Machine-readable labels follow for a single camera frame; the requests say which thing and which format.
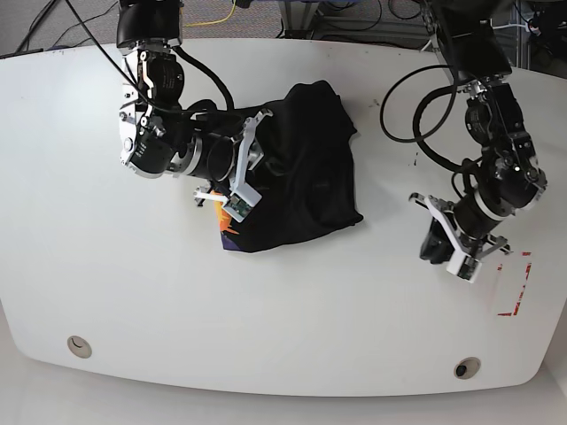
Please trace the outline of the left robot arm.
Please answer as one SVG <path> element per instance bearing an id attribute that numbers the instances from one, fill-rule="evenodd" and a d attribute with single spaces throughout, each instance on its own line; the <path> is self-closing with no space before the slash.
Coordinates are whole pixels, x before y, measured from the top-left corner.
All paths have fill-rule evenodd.
<path id="1" fill-rule="evenodd" d="M 433 264 L 457 259 L 473 267 L 484 245 L 505 250 L 507 241 L 492 231 L 518 210 L 537 202 L 547 188 L 524 116 L 505 79 L 512 72 L 496 40 L 492 16 L 504 1 L 424 1 L 423 20 L 454 89 L 469 94 L 466 128 L 481 147 L 477 161 L 465 159 L 455 170 L 464 196 L 438 201 L 420 256 Z"/>

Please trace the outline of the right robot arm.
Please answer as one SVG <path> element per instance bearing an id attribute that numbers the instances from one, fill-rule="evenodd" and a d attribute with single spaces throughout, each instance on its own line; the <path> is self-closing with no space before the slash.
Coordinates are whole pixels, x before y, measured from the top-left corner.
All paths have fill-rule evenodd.
<path id="1" fill-rule="evenodd" d="M 119 3 L 116 46 L 126 76 L 119 109 L 120 161 L 148 178 L 188 174 L 204 150 L 201 130 L 225 114 L 209 99 L 181 106 L 183 63 L 213 82 L 228 111 L 235 108 L 225 83 L 183 50 L 182 11 L 180 1 Z"/>

